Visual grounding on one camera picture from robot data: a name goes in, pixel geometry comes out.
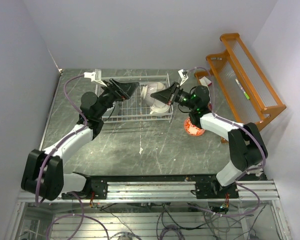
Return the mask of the purple striped bowl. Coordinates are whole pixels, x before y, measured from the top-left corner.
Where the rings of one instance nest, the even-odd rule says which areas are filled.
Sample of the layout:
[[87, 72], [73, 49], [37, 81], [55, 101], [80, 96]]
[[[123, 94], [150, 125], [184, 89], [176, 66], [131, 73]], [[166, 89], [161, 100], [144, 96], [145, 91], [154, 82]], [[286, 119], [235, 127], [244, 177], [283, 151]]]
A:
[[146, 105], [152, 106], [154, 104], [155, 99], [151, 97], [151, 94], [157, 92], [157, 90], [158, 84], [156, 82], [146, 84], [142, 87], [140, 96]]

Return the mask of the white red small box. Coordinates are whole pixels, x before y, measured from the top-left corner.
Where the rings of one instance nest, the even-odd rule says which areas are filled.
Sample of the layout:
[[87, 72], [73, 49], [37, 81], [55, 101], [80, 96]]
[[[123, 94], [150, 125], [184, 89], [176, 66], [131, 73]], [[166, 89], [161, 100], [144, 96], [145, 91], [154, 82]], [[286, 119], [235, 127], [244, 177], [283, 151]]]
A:
[[212, 85], [212, 82], [207, 77], [202, 77], [200, 80], [201, 85], [210, 87]]

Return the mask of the orange wooden shelf rack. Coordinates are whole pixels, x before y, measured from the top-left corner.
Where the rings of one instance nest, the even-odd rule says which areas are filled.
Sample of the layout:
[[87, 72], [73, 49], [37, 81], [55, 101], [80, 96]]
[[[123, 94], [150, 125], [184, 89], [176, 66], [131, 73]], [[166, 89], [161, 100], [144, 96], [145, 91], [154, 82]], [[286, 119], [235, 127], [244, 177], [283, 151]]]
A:
[[[213, 76], [220, 87], [236, 122], [254, 122], [262, 131], [286, 109], [266, 75], [257, 64], [239, 33], [220, 36], [225, 46], [221, 53], [210, 54], [206, 60], [209, 70], [196, 70], [195, 78]], [[235, 79], [250, 97], [247, 100]]]

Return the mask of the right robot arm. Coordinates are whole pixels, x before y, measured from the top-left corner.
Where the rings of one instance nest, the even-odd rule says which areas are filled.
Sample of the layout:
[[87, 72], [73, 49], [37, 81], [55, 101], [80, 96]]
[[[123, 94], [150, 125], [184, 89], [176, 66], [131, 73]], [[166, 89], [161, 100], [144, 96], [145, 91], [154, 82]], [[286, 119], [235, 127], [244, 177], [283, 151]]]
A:
[[210, 131], [228, 142], [230, 160], [216, 175], [210, 192], [216, 198], [228, 192], [228, 186], [238, 181], [250, 171], [262, 169], [268, 152], [257, 125], [253, 122], [238, 123], [214, 113], [210, 90], [207, 86], [198, 85], [191, 92], [183, 90], [179, 83], [156, 91], [150, 95], [155, 100], [171, 105], [178, 103], [189, 109], [189, 120], [199, 129]]

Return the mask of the white handled bowl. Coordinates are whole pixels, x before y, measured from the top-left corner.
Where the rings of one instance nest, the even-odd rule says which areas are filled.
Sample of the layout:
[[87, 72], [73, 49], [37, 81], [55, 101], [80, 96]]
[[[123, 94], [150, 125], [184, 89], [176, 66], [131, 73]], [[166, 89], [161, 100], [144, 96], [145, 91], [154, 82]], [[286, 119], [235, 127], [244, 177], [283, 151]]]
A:
[[159, 102], [158, 104], [156, 104], [155, 102], [153, 103], [152, 106], [150, 106], [150, 115], [162, 115], [162, 114], [166, 114], [169, 112], [170, 106], [167, 104], [163, 104], [161, 102]]

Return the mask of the grey blue bowl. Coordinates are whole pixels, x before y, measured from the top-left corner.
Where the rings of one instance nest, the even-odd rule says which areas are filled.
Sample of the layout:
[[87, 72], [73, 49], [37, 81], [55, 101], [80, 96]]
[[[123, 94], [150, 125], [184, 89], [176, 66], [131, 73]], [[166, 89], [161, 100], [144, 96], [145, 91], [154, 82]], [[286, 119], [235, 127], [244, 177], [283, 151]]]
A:
[[120, 105], [115, 102], [112, 107], [108, 108], [105, 115], [106, 116], [117, 116], [120, 112]]

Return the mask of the marker pen on shelf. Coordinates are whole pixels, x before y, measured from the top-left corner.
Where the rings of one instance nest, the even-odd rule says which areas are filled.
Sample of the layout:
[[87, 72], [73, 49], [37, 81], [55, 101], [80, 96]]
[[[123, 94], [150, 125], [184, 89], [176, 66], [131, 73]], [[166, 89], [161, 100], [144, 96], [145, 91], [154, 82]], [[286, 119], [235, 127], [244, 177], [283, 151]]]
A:
[[246, 98], [247, 100], [250, 100], [249, 95], [247, 94], [247, 92], [245, 91], [245, 89], [243, 88], [243, 86], [241, 85], [241, 83], [239, 82], [239, 80], [238, 80], [237, 78], [235, 79], [235, 82], [237, 83], [237, 85], [238, 85], [238, 87], [240, 88], [240, 90], [243, 92], [245, 98]]

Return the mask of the green patterned bowl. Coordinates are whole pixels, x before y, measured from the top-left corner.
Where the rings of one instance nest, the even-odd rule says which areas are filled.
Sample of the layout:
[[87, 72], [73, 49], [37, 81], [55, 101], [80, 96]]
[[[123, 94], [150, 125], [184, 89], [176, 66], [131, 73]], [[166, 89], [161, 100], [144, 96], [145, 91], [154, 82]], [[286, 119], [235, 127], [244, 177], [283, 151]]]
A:
[[162, 91], [162, 90], [164, 90], [166, 88], [166, 86], [163, 83], [161, 83], [161, 82], [158, 82], [156, 84], [156, 86], [157, 86], [157, 88], [156, 88], [157, 92]]

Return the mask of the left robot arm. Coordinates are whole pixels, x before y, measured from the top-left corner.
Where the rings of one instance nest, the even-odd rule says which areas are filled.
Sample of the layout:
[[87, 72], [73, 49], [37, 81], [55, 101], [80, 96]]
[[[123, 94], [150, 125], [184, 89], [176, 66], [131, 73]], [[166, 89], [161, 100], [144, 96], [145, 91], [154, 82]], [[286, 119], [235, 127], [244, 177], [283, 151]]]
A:
[[81, 97], [81, 105], [73, 105], [79, 113], [73, 129], [55, 144], [29, 153], [21, 188], [35, 195], [37, 206], [44, 200], [55, 200], [60, 194], [81, 199], [92, 196], [92, 177], [75, 172], [64, 174], [64, 163], [99, 135], [106, 111], [115, 102], [130, 99], [139, 85], [138, 82], [122, 83], [111, 78], [104, 81], [101, 95], [85, 92]]

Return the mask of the aluminium mounting rail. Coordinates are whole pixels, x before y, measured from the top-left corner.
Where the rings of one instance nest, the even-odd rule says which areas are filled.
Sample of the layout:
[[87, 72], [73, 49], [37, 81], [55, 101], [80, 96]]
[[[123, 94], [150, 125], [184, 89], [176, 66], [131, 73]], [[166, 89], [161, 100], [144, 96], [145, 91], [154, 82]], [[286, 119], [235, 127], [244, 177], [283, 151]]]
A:
[[213, 196], [208, 188], [194, 181], [184, 182], [109, 182], [99, 197], [88, 197], [88, 203], [147, 203], [147, 202], [224, 202], [226, 193], [231, 201], [279, 200], [277, 187], [272, 180], [239, 181], [236, 185]]

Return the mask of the white wire dish rack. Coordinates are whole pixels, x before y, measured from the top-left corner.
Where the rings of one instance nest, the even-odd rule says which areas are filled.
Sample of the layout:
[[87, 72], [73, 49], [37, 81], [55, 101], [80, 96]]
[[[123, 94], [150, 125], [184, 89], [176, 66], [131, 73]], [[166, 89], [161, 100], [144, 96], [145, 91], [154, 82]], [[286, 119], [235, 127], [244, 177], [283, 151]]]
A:
[[141, 90], [144, 85], [150, 83], [163, 83], [165, 89], [170, 86], [169, 74], [165, 75], [150, 75], [150, 76], [113, 76], [118, 82], [131, 83], [139, 82], [139, 87], [136, 89], [130, 99], [117, 101], [120, 106], [118, 115], [107, 116], [103, 115], [102, 120], [106, 123], [120, 122], [144, 122], [144, 121], [171, 121], [174, 113], [174, 107], [170, 105], [168, 113], [160, 115], [150, 114], [150, 106], [146, 105], [141, 98]]

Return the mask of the red orange patterned bowl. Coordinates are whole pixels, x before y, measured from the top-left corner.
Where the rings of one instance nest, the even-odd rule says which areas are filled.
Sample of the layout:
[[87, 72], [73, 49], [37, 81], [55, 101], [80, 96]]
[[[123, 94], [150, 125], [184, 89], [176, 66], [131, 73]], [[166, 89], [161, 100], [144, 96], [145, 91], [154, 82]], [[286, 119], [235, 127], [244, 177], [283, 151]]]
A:
[[186, 133], [193, 137], [199, 137], [205, 133], [204, 129], [193, 125], [189, 117], [184, 121], [183, 127]]

